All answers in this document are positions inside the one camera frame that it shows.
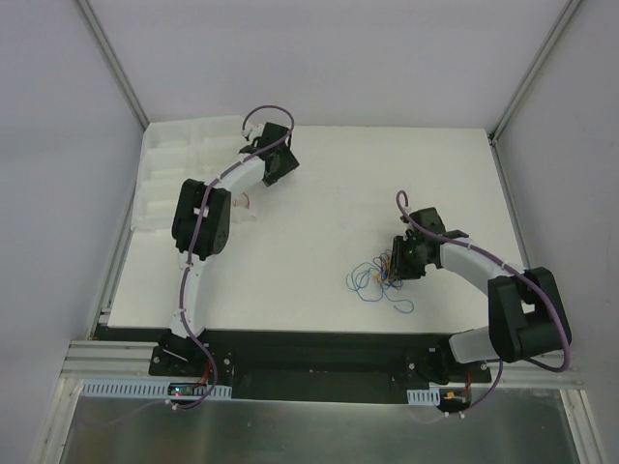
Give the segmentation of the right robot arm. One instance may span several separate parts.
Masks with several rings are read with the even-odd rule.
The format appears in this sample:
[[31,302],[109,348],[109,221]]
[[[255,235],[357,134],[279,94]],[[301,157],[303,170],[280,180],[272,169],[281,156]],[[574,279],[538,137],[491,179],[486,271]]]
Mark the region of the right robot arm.
[[390,278],[420,279],[433,266],[486,296],[486,325],[439,343],[435,369],[442,379],[457,381],[479,362],[527,362],[554,373],[571,367],[572,332],[550,270],[506,263],[462,231],[448,231],[434,208],[400,212],[407,230],[394,237]]

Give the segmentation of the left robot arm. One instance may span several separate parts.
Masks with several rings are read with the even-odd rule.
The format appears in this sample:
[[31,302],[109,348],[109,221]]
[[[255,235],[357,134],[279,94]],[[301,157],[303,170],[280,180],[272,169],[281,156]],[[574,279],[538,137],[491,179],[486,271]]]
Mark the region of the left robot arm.
[[291,151],[292,132],[275,123],[249,130],[248,144],[219,176],[188,179],[181,186],[171,227],[181,262],[179,297],[159,345],[182,375],[193,376],[204,364],[195,340],[206,327],[214,267],[230,237],[232,202],[258,184],[273,185],[299,166]]

